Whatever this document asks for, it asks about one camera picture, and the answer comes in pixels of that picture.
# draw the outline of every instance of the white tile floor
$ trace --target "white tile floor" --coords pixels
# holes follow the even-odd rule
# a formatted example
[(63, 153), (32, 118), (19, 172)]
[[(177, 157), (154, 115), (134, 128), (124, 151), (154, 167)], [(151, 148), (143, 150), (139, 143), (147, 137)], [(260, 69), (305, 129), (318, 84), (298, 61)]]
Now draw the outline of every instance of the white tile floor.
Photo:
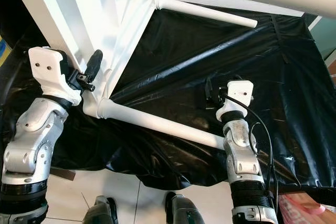
[[(197, 206), (205, 223), (231, 224), (233, 208), (228, 183), (211, 187), (190, 186), (176, 193), (188, 197)], [(51, 175), (48, 180), (49, 211), (44, 224), (81, 223), (98, 195), (111, 196), (117, 203), (119, 224), (165, 224), (166, 191), (144, 186), (136, 176), (76, 171), (74, 181)]]

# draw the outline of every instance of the black plastic sheet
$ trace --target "black plastic sheet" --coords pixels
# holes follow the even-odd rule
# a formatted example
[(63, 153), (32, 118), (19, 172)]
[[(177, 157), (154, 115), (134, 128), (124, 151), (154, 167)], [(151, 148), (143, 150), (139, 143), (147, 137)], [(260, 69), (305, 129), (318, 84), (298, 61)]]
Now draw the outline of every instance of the black plastic sheet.
[[(302, 18), (217, 8), (258, 20), (250, 29), (155, 11), (111, 99), (217, 135), (222, 125), (207, 110), (205, 82), (214, 97), (238, 74), (254, 83), (250, 107), (271, 135), (280, 191), (335, 186), (336, 91)], [(41, 94), (23, 51), (46, 42), (31, 26), (0, 68), (3, 131), (13, 138), (17, 118)], [(136, 174), (145, 185), (181, 189), (227, 178), (224, 151), (71, 108), (52, 165)], [(250, 115), (249, 123), (255, 122)], [(268, 142), (255, 127), (264, 175)]]

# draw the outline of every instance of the white metal frame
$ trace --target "white metal frame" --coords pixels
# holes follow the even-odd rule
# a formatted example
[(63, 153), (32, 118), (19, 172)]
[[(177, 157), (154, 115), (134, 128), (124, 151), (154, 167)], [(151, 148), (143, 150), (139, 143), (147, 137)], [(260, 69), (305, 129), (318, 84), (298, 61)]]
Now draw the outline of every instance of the white metal frame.
[(84, 113), (114, 118), (223, 149), (223, 138), (109, 100), (156, 8), (208, 17), (254, 28), (255, 20), (175, 0), (23, 0), (52, 48), (63, 50), (84, 72), (96, 49), (103, 52), (94, 92), (83, 94)]

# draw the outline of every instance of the black tarp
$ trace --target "black tarp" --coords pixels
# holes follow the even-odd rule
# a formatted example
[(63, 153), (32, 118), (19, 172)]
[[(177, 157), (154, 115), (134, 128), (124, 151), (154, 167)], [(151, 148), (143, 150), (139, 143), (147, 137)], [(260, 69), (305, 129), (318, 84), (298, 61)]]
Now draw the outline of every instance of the black tarp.
[[(336, 91), (302, 18), (217, 8), (258, 20), (250, 29), (175, 13), (154, 12), (111, 99), (217, 135), (216, 110), (205, 109), (205, 81), (214, 93), (235, 74), (254, 83), (250, 107), (271, 134), (280, 191), (335, 186)], [(41, 95), (23, 52), (47, 43), (32, 24), (0, 68), (2, 137)], [(136, 174), (145, 185), (180, 189), (227, 178), (223, 151), (117, 120), (69, 111), (52, 165)], [(255, 120), (248, 115), (247, 121)], [(264, 132), (255, 128), (260, 161)]]

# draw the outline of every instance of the grout line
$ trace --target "grout line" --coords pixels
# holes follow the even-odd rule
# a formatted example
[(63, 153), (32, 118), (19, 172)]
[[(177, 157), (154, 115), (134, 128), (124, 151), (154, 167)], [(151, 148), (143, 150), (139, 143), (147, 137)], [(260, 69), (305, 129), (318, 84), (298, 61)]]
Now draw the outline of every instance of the grout line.
[(68, 219), (60, 219), (60, 218), (52, 218), (52, 217), (46, 217), (46, 219), (52, 219), (52, 220), (67, 220), (67, 221), (82, 222), (81, 220), (68, 220)]
[(135, 217), (137, 216), (136, 209), (138, 208), (138, 200), (139, 200), (140, 184), (141, 184), (141, 181), (139, 180), (138, 196), (136, 197), (136, 203), (137, 203), (137, 204), (135, 205), (135, 213), (134, 213), (134, 221), (133, 221), (133, 224), (135, 224)]
[(83, 194), (82, 192), (80, 192), (80, 193), (82, 194), (83, 199), (85, 200), (85, 203), (86, 203), (86, 205), (88, 206), (88, 209), (90, 209), (89, 204), (88, 204), (88, 202), (86, 201), (86, 199), (85, 199), (85, 197), (84, 197), (84, 194)]

